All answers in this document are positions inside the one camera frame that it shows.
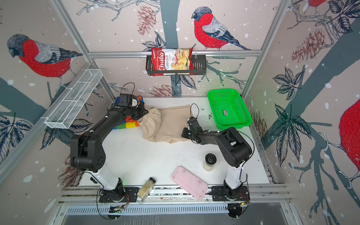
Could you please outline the rainbow striped shorts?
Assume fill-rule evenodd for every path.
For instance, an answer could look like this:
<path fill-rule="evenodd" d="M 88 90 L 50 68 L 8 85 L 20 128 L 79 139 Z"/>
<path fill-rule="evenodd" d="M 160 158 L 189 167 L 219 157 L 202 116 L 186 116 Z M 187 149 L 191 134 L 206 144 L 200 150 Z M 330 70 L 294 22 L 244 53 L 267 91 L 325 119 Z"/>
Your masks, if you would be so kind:
<path fill-rule="evenodd" d="M 143 96 L 142 95 L 138 95 L 137 99 L 139 101 L 140 105 L 145 105 L 144 100 L 143 100 Z M 139 123 L 138 121 L 134 121 L 131 117 L 127 117 L 124 121 L 122 121 L 120 124 L 118 124 L 114 130 L 116 129 L 126 129 L 126 128 L 136 128 L 139 127 Z"/>

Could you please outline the beige shorts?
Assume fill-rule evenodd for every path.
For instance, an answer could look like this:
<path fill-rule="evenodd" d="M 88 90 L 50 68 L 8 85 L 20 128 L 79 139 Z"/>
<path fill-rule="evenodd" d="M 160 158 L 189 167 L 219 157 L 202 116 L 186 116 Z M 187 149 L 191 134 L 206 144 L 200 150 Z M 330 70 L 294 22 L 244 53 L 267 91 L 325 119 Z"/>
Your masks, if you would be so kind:
<path fill-rule="evenodd" d="M 154 143 L 188 141 L 182 138 L 182 132 L 188 126 L 187 121 L 192 116 L 190 105 L 161 109 L 151 107 L 147 111 L 148 113 L 139 120 L 145 140 Z"/>

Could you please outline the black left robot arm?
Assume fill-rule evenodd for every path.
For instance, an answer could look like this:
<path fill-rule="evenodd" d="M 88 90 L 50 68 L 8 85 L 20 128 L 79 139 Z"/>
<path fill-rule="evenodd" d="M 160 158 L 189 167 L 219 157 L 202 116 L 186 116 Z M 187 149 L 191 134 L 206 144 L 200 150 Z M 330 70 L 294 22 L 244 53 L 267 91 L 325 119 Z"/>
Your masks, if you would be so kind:
<path fill-rule="evenodd" d="M 148 113 L 143 105 L 111 107 L 107 115 L 91 130 L 72 137 L 71 166 L 81 172 L 89 172 L 104 190 L 115 190 L 120 179 L 106 165 L 106 153 L 102 143 L 110 132 L 128 117 L 137 121 Z"/>

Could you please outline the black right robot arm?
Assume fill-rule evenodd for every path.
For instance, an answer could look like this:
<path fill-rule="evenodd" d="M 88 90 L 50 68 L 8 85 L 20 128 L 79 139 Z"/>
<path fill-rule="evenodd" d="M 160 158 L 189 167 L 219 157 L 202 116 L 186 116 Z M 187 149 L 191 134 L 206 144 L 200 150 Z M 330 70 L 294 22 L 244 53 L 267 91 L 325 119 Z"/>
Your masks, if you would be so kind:
<path fill-rule="evenodd" d="M 181 136 L 195 144 L 218 146 L 229 165 L 224 186 L 235 190 L 242 185 L 243 166 L 251 158 L 255 147 L 249 145 L 240 131 L 234 127 L 222 131 L 203 130 L 197 119 L 191 117 Z"/>

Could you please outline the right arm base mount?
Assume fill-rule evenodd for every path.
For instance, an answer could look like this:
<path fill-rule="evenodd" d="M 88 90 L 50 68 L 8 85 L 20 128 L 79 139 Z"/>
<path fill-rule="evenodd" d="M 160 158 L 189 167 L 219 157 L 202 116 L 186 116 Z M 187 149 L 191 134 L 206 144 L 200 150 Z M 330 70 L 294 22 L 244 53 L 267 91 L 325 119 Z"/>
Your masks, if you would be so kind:
<path fill-rule="evenodd" d="M 236 189 L 231 189 L 225 186 L 212 186 L 211 187 L 212 200 L 215 202 L 221 201 L 243 201 L 249 202 L 250 196 L 248 187 L 241 184 Z"/>

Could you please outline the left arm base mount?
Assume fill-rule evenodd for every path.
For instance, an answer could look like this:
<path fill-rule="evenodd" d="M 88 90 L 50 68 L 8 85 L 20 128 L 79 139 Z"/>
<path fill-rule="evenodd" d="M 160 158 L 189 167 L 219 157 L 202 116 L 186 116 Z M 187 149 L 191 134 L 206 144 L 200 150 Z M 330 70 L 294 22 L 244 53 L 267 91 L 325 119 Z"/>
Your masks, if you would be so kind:
<path fill-rule="evenodd" d="M 123 187 L 116 190 L 104 190 L 99 192 L 100 203 L 135 203 L 139 187 Z"/>

